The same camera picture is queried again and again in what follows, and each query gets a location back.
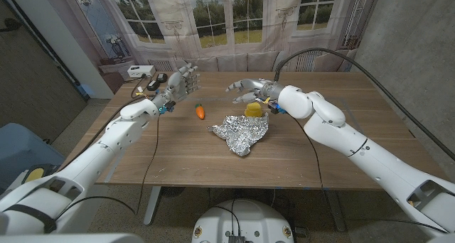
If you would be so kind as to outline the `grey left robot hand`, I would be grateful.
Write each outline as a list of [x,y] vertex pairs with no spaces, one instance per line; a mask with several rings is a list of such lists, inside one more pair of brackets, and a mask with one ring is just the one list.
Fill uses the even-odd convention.
[[164,90],[164,98],[167,102],[180,102],[187,96],[199,90],[200,75],[196,73],[198,66],[192,66],[190,63],[178,69],[168,79],[168,84]]

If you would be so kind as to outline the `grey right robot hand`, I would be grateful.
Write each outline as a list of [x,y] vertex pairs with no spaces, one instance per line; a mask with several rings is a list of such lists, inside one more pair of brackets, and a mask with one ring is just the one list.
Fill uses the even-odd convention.
[[245,78],[232,83],[225,91],[238,90],[238,92],[241,92],[244,90],[247,92],[234,98],[232,102],[237,104],[241,102],[251,103],[257,99],[266,100],[270,98],[271,100],[276,100],[283,89],[284,86],[270,80]]

